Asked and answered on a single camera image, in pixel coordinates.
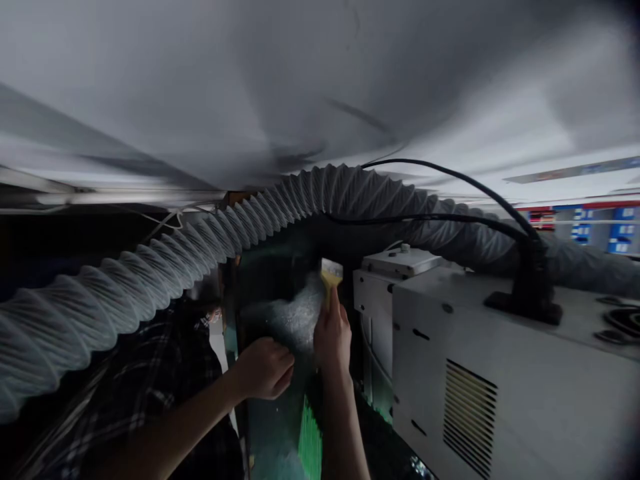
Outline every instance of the human hand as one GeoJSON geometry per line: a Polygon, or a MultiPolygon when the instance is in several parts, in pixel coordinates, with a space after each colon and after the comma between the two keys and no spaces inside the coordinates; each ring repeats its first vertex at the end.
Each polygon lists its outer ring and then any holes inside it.
{"type": "Polygon", "coordinates": [[[271,337],[248,346],[229,370],[242,399],[275,400],[291,384],[293,355],[271,337]]]}
{"type": "Polygon", "coordinates": [[[331,289],[329,309],[323,305],[313,332],[313,350],[321,372],[332,377],[349,376],[351,328],[347,311],[331,289]]]}

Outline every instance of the air vent slot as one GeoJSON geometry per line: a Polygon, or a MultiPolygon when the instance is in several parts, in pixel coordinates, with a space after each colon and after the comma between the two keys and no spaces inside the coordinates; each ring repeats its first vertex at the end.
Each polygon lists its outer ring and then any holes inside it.
{"type": "Polygon", "coordinates": [[[498,387],[447,360],[445,444],[485,480],[491,477],[498,387]]]}

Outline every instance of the black power cord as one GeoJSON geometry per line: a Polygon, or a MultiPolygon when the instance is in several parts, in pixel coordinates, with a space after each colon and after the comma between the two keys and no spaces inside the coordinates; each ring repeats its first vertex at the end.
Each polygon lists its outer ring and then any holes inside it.
{"type": "Polygon", "coordinates": [[[374,223],[394,223],[397,221],[403,221],[407,218],[415,217],[414,219],[421,220],[452,220],[462,222],[475,222],[482,223],[489,228],[500,231],[505,235],[510,236],[516,240],[519,253],[520,264],[513,280],[513,288],[511,293],[493,292],[485,300],[485,305],[508,313],[514,313],[522,317],[538,320],[550,325],[559,325],[562,318],[562,308],[559,305],[553,303],[553,286],[549,278],[547,270],[547,256],[546,246],[542,242],[538,231],[533,228],[529,222],[520,215],[516,209],[513,208],[504,198],[498,195],[490,188],[484,186],[477,180],[464,175],[463,173],[456,172],[440,165],[436,165],[431,162],[423,160],[412,159],[388,159],[378,160],[362,165],[362,168],[375,167],[377,165],[384,165],[387,163],[412,163],[414,165],[422,165],[434,170],[441,171],[453,177],[464,180],[470,185],[473,185],[478,190],[486,193],[490,198],[496,201],[506,212],[520,225],[524,233],[506,225],[502,222],[497,222],[482,217],[472,217],[468,215],[454,215],[454,214],[416,214],[409,215],[408,217],[390,217],[386,219],[370,219],[362,222],[360,225],[372,225],[374,223]]]}
{"type": "Polygon", "coordinates": [[[417,213],[414,215],[399,215],[397,217],[382,217],[375,219],[365,219],[365,220],[345,220],[339,219],[329,215],[328,213],[325,216],[340,225],[379,225],[384,223],[398,223],[403,221],[414,221],[414,220],[450,220],[457,221],[463,223],[481,223],[483,225],[488,226],[489,228],[496,230],[500,233],[504,233],[506,236],[511,237],[516,242],[524,242],[528,239],[528,237],[522,233],[520,230],[516,230],[510,225],[506,223],[502,223],[496,220],[486,219],[482,217],[472,217],[471,215],[458,215],[456,213],[417,213]]]}
{"type": "Polygon", "coordinates": [[[384,165],[386,163],[412,163],[414,165],[422,165],[423,167],[432,168],[434,170],[441,171],[442,173],[446,173],[447,175],[451,175],[452,177],[456,177],[456,178],[459,178],[460,180],[464,180],[468,184],[473,185],[478,190],[480,190],[483,193],[486,193],[493,200],[495,200],[498,205],[500,205],[502,208],[504,208],[504,210],[506,210],[506,212],[511,216],[511,218],[513,218],[516,222],[518,222],[518,225],[522,227],[522,230],[524,230],[530,238],[532,239],[540,238],[540,235],[538,234],[538,230],[533,228],[531,224],[522,215],[520,215],[518,211],[515,208],[513,208],[508,201],[504,200],[504,198],[502,198],[500,195],[498,195],[496,192],[494,192],[490,188],[478,182],[478,180],[474,180],[471,177],[465,175],[464,173],[460,173],[455,170],[441,167],[440,165],[436,165],[435,163],[431,163],[428,161],[411,160],[411,159],[378,160],[378,161],[366,163],[362,166],[362,168],[375,167],[376,165],[384,165]]]}

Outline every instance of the flexible duct hose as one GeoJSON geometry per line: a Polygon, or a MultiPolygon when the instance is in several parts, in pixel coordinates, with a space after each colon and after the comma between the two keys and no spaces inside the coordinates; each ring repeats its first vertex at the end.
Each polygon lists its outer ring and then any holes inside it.
{"type": "MultiPolygon", "coordinates": [[[[17,418],[26,398],[56,390],[66,371],[86,368],[91,352],[112,348],[119,333],[134,332],[216,264],[319,212],[346,219],[483,215],[373,171],[314,168],[194,227],[138,245],[118,260],[105,259],[100,268],[83,267],[78,276],[60,275],[46,288],[18,290],[0,305],[0,423],[17,418]]],[[[518,264],[513,241],[484,225],[430,221],[393,228],[397,238],[479,271],[506,275],[518,264]]],[[[640,296],[639,270],[630,261],[554,237],[545,242],[554,282],[640,296]]]]}

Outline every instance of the white ceiling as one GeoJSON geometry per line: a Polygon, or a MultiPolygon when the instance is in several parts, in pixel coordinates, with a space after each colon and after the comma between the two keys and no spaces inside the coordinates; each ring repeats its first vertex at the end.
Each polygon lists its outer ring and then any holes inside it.
{"type": "MultiPolygon", "coordinates": [[[[1,10],[0,165],[36,175],[245,189],[404,146],[398,155],[472,174],[514,202],[640,187],[628,171],[502,180],[640,155],[632,24],[591,2],[3,0],[1,10]]],[[[385,170],[475,194],[419,167],[385,170]]]]}

